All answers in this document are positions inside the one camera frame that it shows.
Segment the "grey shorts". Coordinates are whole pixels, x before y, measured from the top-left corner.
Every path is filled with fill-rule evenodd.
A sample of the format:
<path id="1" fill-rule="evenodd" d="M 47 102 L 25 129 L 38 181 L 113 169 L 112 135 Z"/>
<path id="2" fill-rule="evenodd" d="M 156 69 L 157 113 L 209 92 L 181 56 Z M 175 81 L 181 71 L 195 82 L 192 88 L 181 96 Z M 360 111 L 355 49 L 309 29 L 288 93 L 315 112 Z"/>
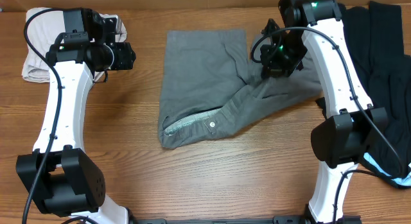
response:
<path id="1" fill-rule="evenodd" d="M 322 92 L 308 56 L 288 78 L 262 78 L 244 30 L 169 31 L 158 138 L 162 147 L 235 135 L 274 112 Z"/>

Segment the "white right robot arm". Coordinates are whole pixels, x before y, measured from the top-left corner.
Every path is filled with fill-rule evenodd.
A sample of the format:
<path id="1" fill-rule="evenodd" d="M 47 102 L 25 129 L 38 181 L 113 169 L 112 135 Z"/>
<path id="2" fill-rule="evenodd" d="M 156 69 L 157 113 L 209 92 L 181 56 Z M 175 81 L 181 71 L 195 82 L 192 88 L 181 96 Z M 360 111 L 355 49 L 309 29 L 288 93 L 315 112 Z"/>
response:
<path id="1" fill-rule="evenodd" d="M 319 160 L 312 198 L 303 215 L 276 216 L 274 223 L 359 223 L 342 207 L 350 179 L 363 155 L 381 137 L 388 119 L 364 91 L 349 55 L 342 14 L 336 0 L 280 0 L 284 22 L 269 20 L 257 41 L 263 76 L 289 77 L 313 60 L 326 104 L 324 122 L 311 132 L 311 146 Z"/>

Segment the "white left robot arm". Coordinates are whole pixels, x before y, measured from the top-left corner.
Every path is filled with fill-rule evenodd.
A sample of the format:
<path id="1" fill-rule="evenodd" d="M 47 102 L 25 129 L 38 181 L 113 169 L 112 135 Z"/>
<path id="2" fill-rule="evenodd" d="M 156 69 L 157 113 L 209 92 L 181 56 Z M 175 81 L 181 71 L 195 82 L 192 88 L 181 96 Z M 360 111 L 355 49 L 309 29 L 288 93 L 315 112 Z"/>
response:
<path id="1" fill-rule="evenodd" d="M 106 193 L 101 169 L 85 152 L 83 124 L 96 75 L 131 70 L 136 54 L 117 40 L 119 16 L 88 8 L 64 9 L 62 15 L 64 30 L 41 57 L 50 73 L 42 129 L 32 152 L 16 162 L 26 205 L 66 223 L 134 223 L 132 211 Z"/>

